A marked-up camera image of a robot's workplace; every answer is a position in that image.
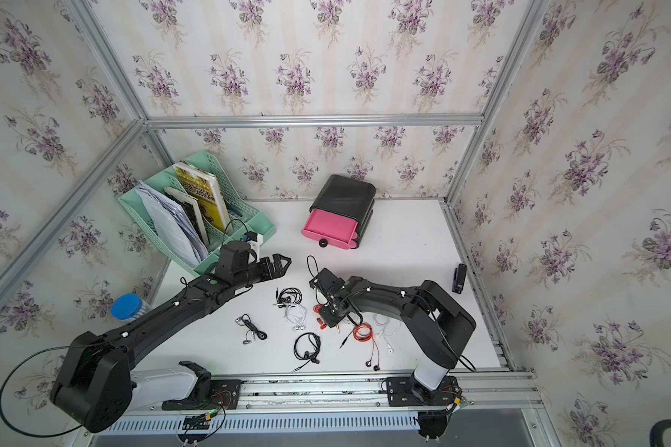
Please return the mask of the red earphones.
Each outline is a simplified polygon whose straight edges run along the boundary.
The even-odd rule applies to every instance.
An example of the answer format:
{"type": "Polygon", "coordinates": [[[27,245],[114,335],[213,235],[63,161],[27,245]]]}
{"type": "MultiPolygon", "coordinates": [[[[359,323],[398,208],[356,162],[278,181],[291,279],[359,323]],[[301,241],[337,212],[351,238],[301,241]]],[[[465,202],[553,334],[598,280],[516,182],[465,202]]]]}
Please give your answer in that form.
{"type": "Polygon", "coordinates": [[[380,351],[372,326],[367,322],[355,325],[342,341],[340,348],[343,348],[343,346],[345,346],[350,341],[350,339],[358,343],[369,343],[371,345],[370,358],[365,362],[365,366],[369,369],[372,369],[374,372],[379,372],[380,351]]]}
{"type": "Polygon", "coordinates": [[[322,305],[315,305],[313,307],[313,312],[316,315],[316,321],[320,327],[321,330],[325,330],[328,325],[327,323],[322,319],[322,316],[320,314],[320,310],[322,309],[322,305]]]}

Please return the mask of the pink top drawer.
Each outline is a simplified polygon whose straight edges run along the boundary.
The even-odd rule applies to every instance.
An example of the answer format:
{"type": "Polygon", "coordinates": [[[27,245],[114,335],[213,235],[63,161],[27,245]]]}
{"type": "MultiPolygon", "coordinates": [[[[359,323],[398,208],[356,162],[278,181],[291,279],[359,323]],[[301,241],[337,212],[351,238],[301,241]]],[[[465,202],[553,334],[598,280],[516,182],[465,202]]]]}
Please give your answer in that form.
{"type": "Polygon", "coordinates": [[[358,248],[356,238],[358,223],[352,219],[325,210],[313,210],[307,219],[301,234],[315,240],[322,248],[336,247],[341,250],[358,248]]]}

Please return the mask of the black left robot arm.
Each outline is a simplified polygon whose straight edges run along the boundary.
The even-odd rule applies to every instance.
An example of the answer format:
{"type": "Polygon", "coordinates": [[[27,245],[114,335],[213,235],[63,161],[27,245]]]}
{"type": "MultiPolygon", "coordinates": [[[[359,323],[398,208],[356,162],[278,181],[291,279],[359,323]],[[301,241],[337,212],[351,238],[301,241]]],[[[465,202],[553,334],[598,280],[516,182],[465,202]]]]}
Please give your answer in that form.
{"type": "Polygon", "coordinates": [[[102,335],[76,337],[65,347],[48,399],[92,433],[109,428],[130,408],[137,389],[130,374],[148,354],[253,285],[282,278],[291,264],[279,253],[260,258],[249,243],[229,242],[217,262],[170,300],[102,335]]]}

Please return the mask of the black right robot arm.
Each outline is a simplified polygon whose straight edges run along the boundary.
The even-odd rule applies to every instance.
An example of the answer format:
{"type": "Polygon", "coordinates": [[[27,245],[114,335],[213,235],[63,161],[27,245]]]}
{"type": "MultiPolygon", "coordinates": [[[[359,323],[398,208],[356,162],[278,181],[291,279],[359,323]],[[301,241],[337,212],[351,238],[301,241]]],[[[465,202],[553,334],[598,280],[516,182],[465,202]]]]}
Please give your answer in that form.
{"type": "Polygon", "coordinates": [[[366,313],[400,320],[422,351],[413,380],[428,391],[439,389],[463,359],[475,333],[472,315],[432,280],[419,286],[396,287],[356,276],[341,279],[324,268],[309,286],[325,299],[319,315],[330,327],[366,313]]]}

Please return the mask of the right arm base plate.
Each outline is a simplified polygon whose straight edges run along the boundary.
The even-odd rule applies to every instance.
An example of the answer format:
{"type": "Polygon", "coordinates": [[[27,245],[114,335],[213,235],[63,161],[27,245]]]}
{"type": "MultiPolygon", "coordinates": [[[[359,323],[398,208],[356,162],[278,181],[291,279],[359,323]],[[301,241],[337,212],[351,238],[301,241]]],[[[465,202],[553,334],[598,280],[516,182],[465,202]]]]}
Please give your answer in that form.
{"type": "Polygon", "coordinates": [[[459,405],[462,390],[457,379],[446,376],[434,389],[427,389],[414,376],[387,377],[382,385],[390,407],[447,407],[459,405]]]}

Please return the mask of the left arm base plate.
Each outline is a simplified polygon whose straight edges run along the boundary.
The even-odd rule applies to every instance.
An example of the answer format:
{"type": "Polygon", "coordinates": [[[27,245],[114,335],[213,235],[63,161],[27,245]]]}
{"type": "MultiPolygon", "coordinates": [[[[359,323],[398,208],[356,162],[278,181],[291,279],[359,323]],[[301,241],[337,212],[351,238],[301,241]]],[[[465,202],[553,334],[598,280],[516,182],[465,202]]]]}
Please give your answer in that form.
{"type": "Polygon", "coordinates": [[[184,398],[166,400],[161,405],[163,411],[213,410],[224,406],[235,410],[239,403],[242,380],[213,376],[207,369],[194,361],[180,361],[178,372],[194,376],[194,384],[184,398]]]}

